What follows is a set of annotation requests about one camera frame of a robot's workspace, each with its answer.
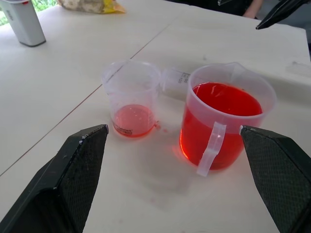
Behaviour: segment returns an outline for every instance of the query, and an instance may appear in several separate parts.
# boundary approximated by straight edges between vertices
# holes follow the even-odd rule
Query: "translucent plastic cup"
[[[140,137],[151,131],[155,125],[160,75],[154,65],[132,60],[106,67],[102,83],[117,132],[127,137]]]
[[[203,83],[223,83],[246,92],[246,95],[249,94],[255,99],[262,113],[255,116],[236,116],[212,108],[193,91]],[[258,127],[275,104],[276,94],[273,88],[259,74],[238,63],[213,64],[195,70],[189,78],[180,134],[183,154],[198,166],[197,173],[203,176],[210,169],[230,166],[243,150],[241,125]]]

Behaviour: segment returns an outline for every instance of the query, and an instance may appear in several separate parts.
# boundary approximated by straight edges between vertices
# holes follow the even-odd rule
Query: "yellow bag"
[[[57,0],[57,2],[62,7],[74,11],[97,14],[126,12],[115,0]]]

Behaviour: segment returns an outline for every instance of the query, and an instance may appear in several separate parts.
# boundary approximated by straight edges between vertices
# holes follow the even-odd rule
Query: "person's hand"
[[[246,18],[255,18],[256,17],[257,12],[253,12],[253,11],[245,11],[243,17]]]
[[[245,11],[244,17],[255,18],[261,8],[263,0],[253,0],[249,8]]]

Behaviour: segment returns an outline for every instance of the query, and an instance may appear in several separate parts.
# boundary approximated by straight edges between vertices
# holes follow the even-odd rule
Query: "red liquid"
[[[254,116],[262,113],[258,101],[246,92],[222,83],[203,83],[193,89],[201,101],[221,112],[237,116]],[[193,164],[199,165],[205,151],[212,128],[201,123],[185,108],[180,147],[183,154]],[[230,166],[243,149],[243,141],[238,133],[226,133],[219,154],[214,159],[213,170]]]
[[[119,109],[113,119],[116,131],[126,137],[141,137],[155,125],[152,111],[139,104],[130,104]]]

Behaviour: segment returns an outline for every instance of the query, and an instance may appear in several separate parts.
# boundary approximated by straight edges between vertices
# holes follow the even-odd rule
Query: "white table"
[[[186,8],[120,2],[125,15],[41,12],[47,43],[36,48],[0,27],[0,175],[99,87],[104,66],[130,59]]]

